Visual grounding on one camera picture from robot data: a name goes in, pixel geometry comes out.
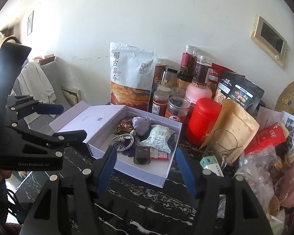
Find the box lid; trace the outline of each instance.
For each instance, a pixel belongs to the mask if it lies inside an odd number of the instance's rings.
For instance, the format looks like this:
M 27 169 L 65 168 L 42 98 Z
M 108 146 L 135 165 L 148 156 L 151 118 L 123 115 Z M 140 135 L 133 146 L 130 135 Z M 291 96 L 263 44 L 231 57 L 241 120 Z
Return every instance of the box lid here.
M 55 132 L 85 130 L 88 143 L 125 105 L 89 106 L 84 101 L 79 102 L 49 125 Z

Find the kraft paper bag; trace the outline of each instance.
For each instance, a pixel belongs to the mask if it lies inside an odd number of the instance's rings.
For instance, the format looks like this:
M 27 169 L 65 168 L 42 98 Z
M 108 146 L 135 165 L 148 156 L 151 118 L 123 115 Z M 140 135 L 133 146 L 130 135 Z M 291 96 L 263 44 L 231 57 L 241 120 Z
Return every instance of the kraft paper bag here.
M 231 99 L 223 99 L 220 115 L 200 148 L 209 144 L 216 129 L 228 130 L 238 141 L 238 148 L 227 157 L 227 164 L 232 165 L 257 133 L 259 124 L 241 105 Z

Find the white gift box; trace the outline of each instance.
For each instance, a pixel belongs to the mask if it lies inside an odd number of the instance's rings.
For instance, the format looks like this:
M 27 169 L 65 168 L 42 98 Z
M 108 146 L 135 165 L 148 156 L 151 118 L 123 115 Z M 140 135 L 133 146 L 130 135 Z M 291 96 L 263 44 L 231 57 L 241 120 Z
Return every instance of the white gift box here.
M 103 157 L 111 139 L 115 136 L 112 133 L 117 125 L 126 117 L 149 117 L 151 124 L 163 125 L 175 132 L 176 145 L 174 151 L 168 154 L 169 161 L 151 159 L 148 165 L 137 165 L 134 164 L 133 157 L 118 152 L 114 167 L 131 177 L 162 188 L 171 168 L 181 132 L 181 123 L 125 105 L 89 106 L 82 101 L 52 121 L 50 127 L 55 132 L 85 130 L 87 137 L 84 142 L 91 155 L 98 159 Z

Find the straw hat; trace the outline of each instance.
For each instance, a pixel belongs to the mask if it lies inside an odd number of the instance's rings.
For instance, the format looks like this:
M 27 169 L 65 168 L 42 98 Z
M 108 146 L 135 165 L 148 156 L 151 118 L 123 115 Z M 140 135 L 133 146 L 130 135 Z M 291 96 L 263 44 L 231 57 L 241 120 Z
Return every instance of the straw hat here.
M 275 110 L 286 111 L 294 116 L 294 81 L 280 94 Z

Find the white cable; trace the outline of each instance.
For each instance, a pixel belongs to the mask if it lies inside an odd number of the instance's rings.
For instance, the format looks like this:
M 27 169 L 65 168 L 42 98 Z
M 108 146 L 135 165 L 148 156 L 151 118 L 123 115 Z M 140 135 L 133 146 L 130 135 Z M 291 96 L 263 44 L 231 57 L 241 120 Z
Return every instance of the white cable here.
M 121 135 L 118 135 L 118 136 L 114 137 L 111 140 L 110 145 L 116 146 L 119 142 L 124 142 L 126 139 L 131 140 L 130 144 L 128 146 L 126 146 L 126 147 L 124 147 L 124 146 L 117 147 L 117 151 L 122 152 L 122 151 L 128 150 L 134 144 L 134 137 L 133 137 L 133 135 L 131 135 L 129 133 L 121 134 Z

